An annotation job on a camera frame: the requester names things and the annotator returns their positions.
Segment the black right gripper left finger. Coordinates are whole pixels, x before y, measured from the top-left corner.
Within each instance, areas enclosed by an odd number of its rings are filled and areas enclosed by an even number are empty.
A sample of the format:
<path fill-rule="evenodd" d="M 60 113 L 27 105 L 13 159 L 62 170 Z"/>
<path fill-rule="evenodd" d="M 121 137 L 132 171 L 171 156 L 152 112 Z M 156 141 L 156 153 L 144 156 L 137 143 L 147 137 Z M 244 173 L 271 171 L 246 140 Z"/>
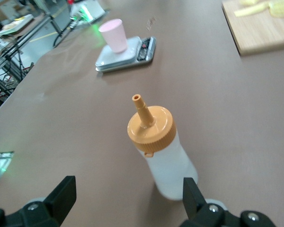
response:
<path fill-rule="evenodd" d="M 77 199 L 76 178 L 66 176 L 43 200 L 6 215 L 0 209 L 0 227 L 59 227 Z"/>

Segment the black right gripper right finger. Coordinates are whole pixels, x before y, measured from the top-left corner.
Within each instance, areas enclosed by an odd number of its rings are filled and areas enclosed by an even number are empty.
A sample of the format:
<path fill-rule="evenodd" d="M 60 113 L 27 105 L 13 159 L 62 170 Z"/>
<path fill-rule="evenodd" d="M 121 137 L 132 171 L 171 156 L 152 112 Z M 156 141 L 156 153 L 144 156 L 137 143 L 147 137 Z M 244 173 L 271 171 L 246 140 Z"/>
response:
<path fill-rule="evenodd" d="M 183 204 L 188 219 L 182 227 L 273 227 L 265 214 L 253 210 L 241 212 L 239 217 L 218 205 L 207 202 L 193 178 L 184 178 Z"/>

